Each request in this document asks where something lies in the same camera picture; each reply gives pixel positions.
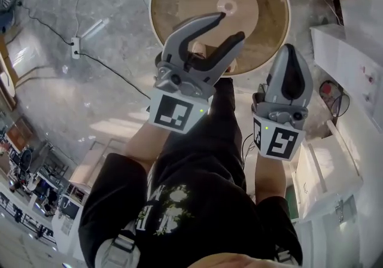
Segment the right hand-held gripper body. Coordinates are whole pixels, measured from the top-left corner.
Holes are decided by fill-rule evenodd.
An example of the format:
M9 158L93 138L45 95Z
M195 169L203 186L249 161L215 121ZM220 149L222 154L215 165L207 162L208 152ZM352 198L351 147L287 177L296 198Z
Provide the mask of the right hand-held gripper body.
M259 154L270 159L290 161L306 132L308 109L302 106L266 101L266 84L253 94L253 139Z

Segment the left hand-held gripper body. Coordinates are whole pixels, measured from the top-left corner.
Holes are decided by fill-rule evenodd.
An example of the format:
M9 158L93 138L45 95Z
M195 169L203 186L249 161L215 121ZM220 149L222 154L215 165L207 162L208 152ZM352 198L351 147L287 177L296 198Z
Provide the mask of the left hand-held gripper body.
M175 65L163 60L162 53L155 59L157 68L149 122L155 126L186 134L205 115L215 89L208 82L215 69L216 56L206 59L188 53L185 64Z

